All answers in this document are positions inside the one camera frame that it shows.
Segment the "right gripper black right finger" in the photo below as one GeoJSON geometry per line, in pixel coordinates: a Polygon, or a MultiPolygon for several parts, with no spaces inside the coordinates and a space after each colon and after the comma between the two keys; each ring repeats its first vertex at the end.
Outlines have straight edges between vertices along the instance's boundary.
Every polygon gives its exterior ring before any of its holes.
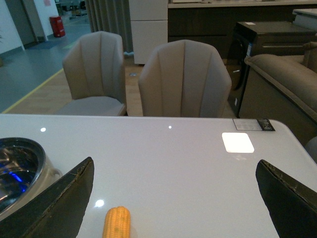
{"type": "Polygon", "coordinates": [[[256,180],[273,225],[281,238],[317,236],[317,193],[265,160],[256,180]]]}

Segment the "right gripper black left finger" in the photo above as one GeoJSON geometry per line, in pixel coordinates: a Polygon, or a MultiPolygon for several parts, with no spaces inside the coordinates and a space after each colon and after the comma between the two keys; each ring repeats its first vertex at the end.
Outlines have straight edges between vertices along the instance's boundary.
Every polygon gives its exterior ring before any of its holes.
{"type": "Polygon", "coordinates": [[[0,222],[2,238],[77,237],[94,181],[88,157],[22,208],[0,222]]]}

